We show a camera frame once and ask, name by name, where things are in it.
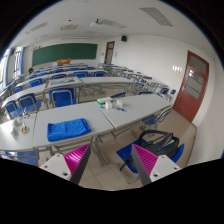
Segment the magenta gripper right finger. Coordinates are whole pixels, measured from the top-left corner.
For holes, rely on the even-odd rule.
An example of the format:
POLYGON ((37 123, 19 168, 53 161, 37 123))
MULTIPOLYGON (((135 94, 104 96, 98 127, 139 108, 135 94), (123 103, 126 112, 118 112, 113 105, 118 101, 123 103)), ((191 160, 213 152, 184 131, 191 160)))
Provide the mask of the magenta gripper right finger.
POLYGON ((178 148, 178 152, 170 159, 166 155, 157 156, 141 146, 133 144, 131 156, 143 185, 148 185, 180 170, 176 162, 181 157, 181 148, 178 148))

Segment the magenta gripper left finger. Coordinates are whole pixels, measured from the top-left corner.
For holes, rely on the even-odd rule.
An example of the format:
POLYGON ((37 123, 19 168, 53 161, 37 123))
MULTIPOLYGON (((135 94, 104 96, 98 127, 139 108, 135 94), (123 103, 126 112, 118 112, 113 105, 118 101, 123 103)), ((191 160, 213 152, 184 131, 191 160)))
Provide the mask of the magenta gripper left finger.
POLYGON ((41 166, 58 177, 79 184, 91 153, 91 146, 86 144, 62 155, 55 154, 41 166))

